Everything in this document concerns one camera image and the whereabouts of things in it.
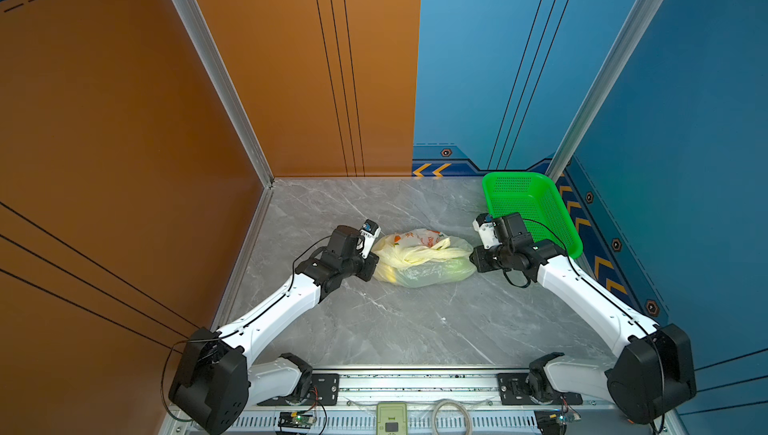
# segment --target black stripe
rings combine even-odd
[[[699,410],[695,412],[678,413],[678,415],[682,417],[683,415],[693,415],[694,413],[715,412],[718,410],[728,410],[729,408],[752,407],[753,405],[761,405],[762,403],[768,403],[768,400],[761,400],[759,402],[750,402],[750,403],[740,403],[739,405],[729,405],[728,407],[708,408],[706,410]]]
[[[43,260],[45,263],[47,263],[47,264],[51,265],[52,267],[58,268],[60,271],[63,271],[65,274],[69,275],[70,277],[73,277],[75,280],[79,280],[79,281],[81,281],[82,283],[86,284],[87,286],[89,286],[89,287],[93,288],[94,290],[100,291],[102,294],[104,294],[104,295],[107,295],[107,296],[108,296],[108,297],[110,297],[112,300],[115,300],[115,301],[117,301],[117,302],[121,303],[122,305],[125,305],[126,307],[130,308],[131,310],[133,310],[133,311],[135,311],[135,312],[137,312],[137,313],[139,313],[139,314],[141,314],[141,315],[144,315],[145,317],[149,318],[150,320],[152,320],[152,321],[155,321],[155,322],[159,323],[160,325],[162,325],[162,326],[164,326],[164,327],[168,328],[168,330],[170,330],[170,331],[173,331],[173,332],[175,332],[175,333],[177,333],[177,334],[180,334],[182,337],[186,337],[186,335],[182,334],[181,332],[179,332],[179,331],[176,331],[176,330],[174,330],[174,329],[173,329],[173,328],[171,328],[171,327],[168,327],[168,325],[166,325],[166,324],[164,324],[163,322],[161,322],[161,321],[157,320],[156,318],[153,318],[153,317],[151,317],[151,316],[149,316],[149,315],[145,314],[143,311],[139,310],[139,309],[138,309],[138,308],[136,308],[136,307],[132,307],[131,305],[129,305],[129,304],[127,304],[127,303],[125,303],[124,301],[122,301],[121,299],[117,298],[116,296],[114,296],[114,295],[111,295],[111,294],[107,293],[107,292],[106,292],[106,291],[104,291],[104,290],[101,290],[101,288],[99,288],[99,287],[97,287],[97,286],[95,286],[95,285],[93,285],[93,284],[89,283],[89,282],[88,282],[88,281],[86,281],[86,280],[83,280],[81,277],[79,277],[79,276],[77,276],[77,275],[73,274],[71,271],[67,271],[67,270],[65,270],[64,268],[62,268],[62,267],[60,267],[60,266],[56,265],[54,262],[50,261],[48,258],[45,258],[45,257],[43,257],[42,255],[38,255],[38,254],[34,253],[34,252],[33,252],[32,250],[30,250],[29,248],[26,248],[26,247],[24,247],[23,245],[21,245],[21,244],[19,244],[19,243],[15,242],[14,240],[11,240],[10,238],[6,237],[5,235],[3,235],[3,234],[0,234],[0,238],[2,238],[3,240],[7,241],[8,243],[14,244],[16,247],[19,247],[19,248],[21,248],[22,250],[26,251],[26,252],[27,252],[27,253],[29,253],[30,255],[32,255],[32,256],[34,256],[34,257],[37,257],[37,258],[38,258],[38,259],[40,259],[40,260]]]
[[[754,382],[755,380],[763,380],[763,378],[768,378],[768,375],[763,375],[762,377],[747,378],[746,380],[742,380],[738,382],[724,383],[722,385],[717,385],[716,387],[702,388],[697,390],[696,392],[701,393],[701,392],[706,392],[710,390],[715,390],[716,388],[732,387],[733,385],[740,385],[742,383]]]
[[[333,108],[336,110],[336,124],[339,126],[339,142],[341,143],[341,155],[344,157],[344,171],[346,176],[350,176],[350,171],[346,167],[346,152],[344,150],[344,138],[341,136],[341,121],[339,120],[339,107],[336,106],[336,92],[333,90],[333,77],[331,76],[331,60],[328,58],[328,45],[326,45],[326,33],[322,29],[322,16],[320,14],[320,0],[317,2],[317,17],[320,20],[320,34],[322,34],[322,46],[326,50],[326,63],[328,64],[328,79],[331,81],[331,95],[333,96]]]
[[[542,47],[542,42],[544,41],[544,35],[547,33],[547,27],[549,26],[549,20],[552,17],[552,11],[554,11],[554,6],[558,3],[558,0],[552,0],[552,7],[549,9],[549,15],[547,16],[547,22],[544,24],[544,29],[542,30],[542,36],[538,40],[538,46],[536,47],[536,53],[533,55],[533,62],[531,62],[531,69],[528,70],[528,77],[525,78],[525,84],[523,85],[523,90],[520,92],[520,99],[518,100],[518,106],[514,109],[514,116],[512,117],[512,123],[509,125],[509,131],[507,132],[507,138],[504,139],[504,145],[502,146],[502,153],[498,157],[498,163],[496,164],[496,169],[498,170],[498,167],[502,164],[502,157],[504,156],[504,150],[507,148],[507,142],[509,142],[509,135],[512,133],[512,128],[514,127],[514,120],[518,117],[518,110],[520,109],[520,104],[523,101],[523,96],[525,95],[525,89],[528,87],[528,81],[531,79],[531,74],[533,73],[533,66],[536,65],[536,58],[538,57],[538,50]]]
[[[744,355],[739,355],[738,357],[729,358],[728,360],[723,360],[723,361],[720,361],[720,362],[711,363],[709,365],[704,365],[703,367],[696,368],[696,370],[703,370],[705,368],[716,367],[717,365],[721,365],[723,363],[728,363],[728,362],[732,362],[732,361],[735,361],[735,360],[739,360],[741,358],[751,357],[752,355],[756,355],[757,353],[763,353],[764,351],[768,351],[768,348],[763,348],[763,350],[754,351],[752,353],[745,353]]]
[[[18,7],[20,7],[20,6],[24,6],[24,3],[19,3],[19,4],[18,4],[18,5],[16,5],[16,6],[12,6],[11,8],[8,8],[8,9],[6,9],[6,10],[3,10],[2,12],[3,12],[3,13],[8,13],[8,12],[10,12],[11,10],[14,10],[14,9],[16,9],[16,8],[18,8]]]
[[[520,65],[518,65],[518,72],[514,75],[514,83],[512,84],[512,90],[509,92],[509,99],[507,100],[507,108],[504,109],[504,116],[502,116],[502,123],[498,126],[498,133],[496,134],[496,141],[493,144],[493,150],[491,151],[491,158],[488,160],[488,170],[491,169],[491,163],[493,162],[493,155],[496,152],[496,144],[498,144],[498,137],[502,136],[502,128],[504,128],[504,120],[507,118],[507,111],[509,110],[509,103],[512,101],[512,94],[514,93],[514,86],[518,84],[518,76],[520,76],[520,69],[523,66],[523,60],[525,60],[525,53],[528,51],[528,44],[531,41],[531,35],[533,34],[533,27],[536,25],[536,18],[538,18],[538,10],[542,7],[542,0],[538,0],[538,6],[536,7],[536,14],[533,17],[531,23],[531,31],[528,32],[528,39],[525,40],[525,48],[523,49],[523,56],[520,57]]]
[[[136,330],[134,330],[133,328],[128,328],[128,327],[126,327],[125,325],[122,325],[122,324],[121,324],[121,323],[119,323],[119,322],[116,322],[116,321],[114,321],[114,320],[112,320],[112,319],[110,319],[110,318],[107,318],[107,317],[105,317],[104,315],[100,315],[100,314],[97,314],[95,311],[89,310],[88,308],[86,308],[86,307],[83,307],[83,306],[82,306],[82,305],[80,305],[80,304],[76,304],[76,303],[74,303],[72,300],[69,300],[69,299],[67,299],[67,298],[64,298],[64,297],[63,297],[63,296],[61,296],[61,295],[57,295],[57,294],[53,293],[53,292],[52,292],[52,291],[50,291],[50,290],[46,290],[46,289],[44,289],[43,287],[41,287],[40,285],[35,285],[35,284],[33,284],[31,281],[26,281],[24,278],[21,278],[20,276],[14,275],[14,274],[13,274],[13,273],[11,273],[10,271],[7,271],[7,270],[3,270],[2,268],[0,268],[0,271],[1,271],[2,273],[4,273],[4,274],[6,274],[6,275],[10,276],[10,277],[13,277],[13,278],[15,278],[15,279],[16,279],[16,280],[18,280],[18,281],[24,282],[25,284],[29,285],[30,287],[34,287],[34,288],[37,288],[38,290],[40,290],[40,291],[43,291],[43,292],[47,293],[48,295],[53,295],[54,297],[57,297],[59,300],[63,300],[63,301],[67,302],[67,303],[68,303],[68,304],[70,304],[70,305],[74,305],[74,306],[76,306],[77,308],[80,308],[80,309],[82,309],[82,310],[85,310],[85,311],[87,311],[89,314],[92,314],[92,315],[96,315],[97,317],[101,318],[102,320],[106,320],[106,321],[110,322],[111,324],[115,324],[115,325],[117,325],[117,326],[119,326],[119,327],[122,327],[122,328],[124,328],[125,330],[128,330],[128,331],[129,331],[129,332],[131,332],[131,333],[137,334],[137,335],[139,335],[140,337],[146,338],[146,339],[147,339],[147,340],[149,340],[149,341],[153,341],[154,343],[156,343],[156,344],[160,345],[161,347],[170,348],[170,346],[168,346],[168,345],[164,344],[163,342],[159,342],[159,341],[155,340],[155,339],[154,339],[154,338],[152,338],[152,337],[148,337],[147,335],[141,334],[141,333],[137,332]]]
[[[97,267],[101,268],[101,270],[104,270],[104,271],[106,271],[107,273],[109,273],[109,274],[110,274],[110,275],[112,275],[113,277],[117,278],[118,280],[120,280],[121,282],[123,282],[124,284],[126,284],[127,286],[130,286],[131,288],[133,288],[134,290],[136,290],[136,291],[137,291],[137,292],[139,292],[140,294],[142,294],[142,295],[144,295],[145,297],[149,298],[149,299],[150,299],[150,300],[152,300],[154,303],[156,303],[156,304],[158,304],[159,306],[161,306],[161,307],[165,308],[165,309],[166,309],[166,310],[168,310],[170,313],[172,313],[172,314],[176,315],[177,317],[179,317],[181,320],[184,320],[184,321],[186,321],[188,324],[192,325],[192,326],[193,326],[193,327],[195,327],[195,328],[199,328],[199,327],[198,327],[196,324],[192,323],[191,321],[188,321],[186,318],[182,317],[181,315],[179,315],[179,314],[178,314],[178,313],[176,313],[175,311],[171,310],[169,307],[167,307],[167,306],[163,305],[162,303],[160,303],[159,301],[157,301],[156,299],[154,299],[154,298],[153,298],[153,297],[151,297],[150,295],[147,295],[145,292],[143,292],[142,290],[140,290],[140,289],[139,289],[139,288],[137,288],[136,286],[133,286],[133,285],[131,285],[130,283],[128,283],[128,281],[126,281],[125,279],[123,279],[123,278],[121,278],[121,277],[117,276],[117,275],[116,275],[116,274],[115,274],[113,271],[109,270],[107,267],[104,267],[103,265],[101,265],[100,263],[98,263],[98,262],[97,262],[96,260],[94,260],[93,258],[91,258],[91,257],[88,257],[86,254],[84,254],[83,252],[81,252],[81,251],[80,251],[80,250],[78,250],[77,248],[75,248],[75,247],[73,247],[72,245],[70,245],[69,243],[67,243],[67,242],[63,241],[61,238],[57,237],[56,235],[53,235],[53,233],[51,233],[51,232],[50,232],[50,231],[48,231],[48,230],[45,230],[43,227],[41,227],[40,225],[38,225],[38,224],[34,223],[32,220],[30,220],[30,219],[28,219],[28,218],[24,217],[24,215],[20,214],[19,212],[17,212],[17,211],[16,211],[16,210],[14,210],[13,208],[11,208],[11,207],[7,206],[7,205],[6,205],[5,203],[3,203],[2,201],[0,201],[0,205],[1,205],[2,207],[4,207],[4,208],[6,208],[6,209],[10,210],[10,211],[11,211],[13,214],[15,214],[17,217],[19,217],[20,219],[23,219],[24,221],[26,221],[27,223],[29,223],[30,225],[32,225],[32,226],[33,226],[33,227],[35,227],[36,229],[38,229],[38,230],[42,231],[42,232],[43,232],[43,233],[45,233],[47,236],[49,236],[49,237],[53,238],[54,240],[56,240],[57,242],[59,242],[60,244],[62,244],[64,247],[66,247],[66,248],[69,248],[69,249],[70,249],[70,250],[72,250],[74,253],[76,253],[76,254],[80,255],[81,257],[83,257],[83,258],[85,258],[86,260],[90,261],[92,264],[94,264],[94,265],[96,265]]]
[[[350,37],[350,15],[346,12],[346,0],[344,0],[344,19],[346,20],[346,40],[350,44],[350,67],[352,68],[352,91],[355,94],[355,116],[357,117],[357,137],[360,140],[360,161],[362,162],[362,176],[366,176],[366,157],[362,150],[362,133],[360,133],[360,108],[357,106],[357,84],[355,84],[355,63],[352,61],[352,37]]]
[[[344,108],[346,109],[346,127],[350,131],[350,146],[352,147],[352,167],[357,176],[357,160],[355,160],[355,143],[352,141],[352,123],[350,122],[350,105],[346,102],[346,85],[344,84],[344,67],[341,65],[341,48],[339,48],[339,30],[336,29],[336,10],[331,0],[331,16],[333,17],[333,33],[336,35],[336,54],[339,55],[339,73],[341,74],[341,90],[344,93]]]
[[[563,7],[563,12],[560,14],[560,20],[558,21],[558,26],[554,30],[554,35],[552,35],[552,41],[549,43],[549,48],[547,49],[547,56],[544,57],[544,63],[542,64],[542,70],[538,73],[538,78],[536,78],[536,84],[533,87],[533,92],[531,92],[531,98],[528,99],[528,105],[525,107],[525,112],[523,113],[523,119],[520,121],[520,126],[518,127],[518,133],[514,136],[514,142],[512,142],[512,148],[509,149],[509,155],[507,155],[507,161],[504,163],[504,168],[507,168],[507,165],[509,164],[509,159],[512,157],[512,152],[514,151],[514,146],[518,142],[518,137],[520,136],[520,131],[523,129],[523,123],[525,123],[525,115],[528,114],[528,109],[531,108],[531,101],[533,101],[533,95],[536,94],[536,88],[538,87],[538,81],[542,79],[542,74],[544,73],[544,66],[547,65],[547,60],[549,60],[549,52],[552,50],[552,45],[554,45],[554,39],[558,36],[558,30],[560,30],[560,24],[563,21],[563,16],[565,15],[565,10],[568,9],[568,2],[571,0],[565,0],[565,6]]]

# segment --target marble floor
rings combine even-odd
[[[487,210],[480,178],[278,179],[273,190],[231,319],[271,294],[290,276],[293,259],[337,225],[359,227],[371,219],[383,235],[435,229],[475,246],[480,239],[472,220]],[[293,352],[316,367],[527,366],[552,351],[613,357],[598,334],[552,293],[538,285],[512,287],[501,272],[490,272],[416,289],[347,278],[285,329],[260,361]]]

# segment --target yellow plastic bag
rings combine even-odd
[[[472,246],[464,239],[417,229],[387,235],[371,249],[379,255],[373,277],[408,288],[461,281],[475,273]]]

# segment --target yellow chevron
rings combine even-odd
[[[605,258],[595,257],[594,258],[594,279],[597,281],[600,281],[600,265],[608,267],[611,270],[614,269],[614,265],[610,263],[608,260],[606,260]]]
[[[605,281],[605,287],[608,288],[608,291],[610,291],[611,288],[615,288],[616,290],[619,290],[624,295],[627,294],[627,289],[621,286],[620,284],[616,283],[613,280],[607,279]]]
[[[576,231],[577,231],[577,232],[578,232],[578,228],[579,228],[581,225],[587,225],[588,227],[591,227],[591,226],[592,226],[592,224],[589,222],[589,220],[580,219],[579,217],[576,217],[576,223],[575,223],[575,225],[576,225]]]
[[[571,208],[581,208],[577,201],[569,201],[566,206],[568,207],[568,214],[571,214]]]
[[[432,174],[434,174],[436,177],[442,177],[442,173],[440,173],[440,172],[445,170],[449,166],[451,166],[451,164],[450,163],[446,163],[443,166],[441,166],[440,168],[438,168],[436,171],[433,171]]]
[[[418,167],[418,168],[416,169],[416,171],[414,171],[414,172],[413,172],[413,174],[414,174],[414,175],[416,175],[417,177],[423,177],[424,175],[422,175],[422,170],[423,170],[424,168],[427,168],[429,165],[431,165],[431,163],[425,163],[425,164],[423,164],[422,166]]]

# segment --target green basket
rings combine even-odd
[[[584,250],[581,238],[557,187],[549,177],[532,171],[497,171],[483,177],[482,187],[488,211],[494,219],[518,212],[524,219],[536,220],[552,229],[566,244],[563,248],[571,258],[581,256]],[[525,226],[534,241],[547,238],[561,245],[549,230],[538,223],[526,221]]]

